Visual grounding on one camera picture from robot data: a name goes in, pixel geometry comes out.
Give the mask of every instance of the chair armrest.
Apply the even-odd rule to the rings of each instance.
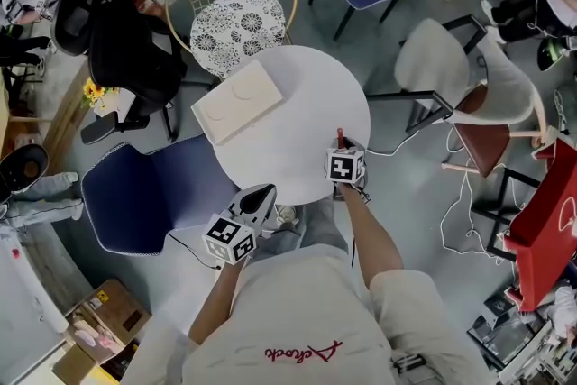
[[[104,117],[97,118],[91,125],[87,125],[80,132],[80,138],[84,144],[92,144],[106,138],[110,133],[116,132],[118,125],[118,113],[113,111]]]
[[[136,121],[118,122],[118,113],[113,111],[103,117],[98,117],[91,125],[80,132],[84,144],[92,144],[104,140],[110,133],[140,130],[148,126],[150,117],[142,117]]]

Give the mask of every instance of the white sneaker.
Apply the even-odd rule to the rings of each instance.
[[[499,43],[501,45],[507,44],[507,41],[501,37],[498,28],[496,28],[495,26],[487,26],[485,29],[487,30],[487,35],[491,37],[492,40],[494,40],[496,43]]]
[[[488,0],[481,0],[481,10],[485,13],[485,16],[489,19],[491,26],[497,26],[497,22],[493,19],[493,5],[489,3]]]
[[[36,65],[36,77],[43,78],[46,73],[46,59],[44,57],[40,58],[40,63]]]
[[[78,181],[78,174],[76,172],[66,172],[65,175],[70,183],[76,183]]]
[[[49,50],[51,55],[53,55],[58,51],[58,47],[56,46],[56,44],[52,39],[50,39],[50,42],[48,42],[48,47],[46,48],[46,50]]]
[[[77,199],[78,204],[74,207],[74,212],[72,213],[72,220],[79,220],[84,211],[84,203],[82,199]]]
[[[297,209],[293,206],[281,206],[279,209],[279,215],[277,216],[277,225],[281,226],[284,224],[298,223]]]

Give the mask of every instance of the black cable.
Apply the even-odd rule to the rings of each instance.
[[[202,265],[205,265],[207,268],[210,268],[211,270],[217,270],[217,271],[220,271],[220,270],[223,268],[223,267],[220,266],[220,265],[215,265],[215,266],[207,265],[206,263],[204,263],[202,260],[200,260],[200,259],[197,257],[197,255],[194,253],[194,251],[193,251],[190,247],[188,247],[186,244],[184,244],[182,241],[180,241],[180,239],[177,239],[176,237],[174,237],[174,236],[173,236],[172,234],[170,234],[170,233],[169,233],[169,236],[170,236],[172,239],[174,239],[177,243],[179,243],[180,245],[183,245],[184,247],[186,247],[187,250],[188,250],[190,253],[192,253],[192,254],[195,256],[195,258],[196,258]]]
[[[357,242],[353,238],[353,256],[351,257],[351,268],[354,268],[354,254],[356,253],[356,250],[357,250]]]

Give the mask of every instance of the table top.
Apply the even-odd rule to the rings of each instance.
[[[284,37],[279,0],[215,0],[194,19],[190,49],[200,66],[225,78],[247,57],[280,45]]]
[[[367,146],[369,105],[354,75],[320,50],[297,45],[262,50],[258,60],[285,102],[231,140],[215,146],[218,161],[240,188],[277,187],[277,204],[295,206],[327,197],[325,154],[341,127]]]

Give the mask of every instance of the black office chair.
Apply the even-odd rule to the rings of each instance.
[[[178,135],[170,127],[167,105],[180,85],[211,87],[182,80],[187,66],[178,42],[160,18],[141,14],[133,0],[60,0],[52,37],[70,55],[88,53],[97,85],[126,88],[136,95],[124,122],[112,112],[85,127],[84,144],[113,132],[143,129],[150,115],[160,110],[169,141],[174,142]]]

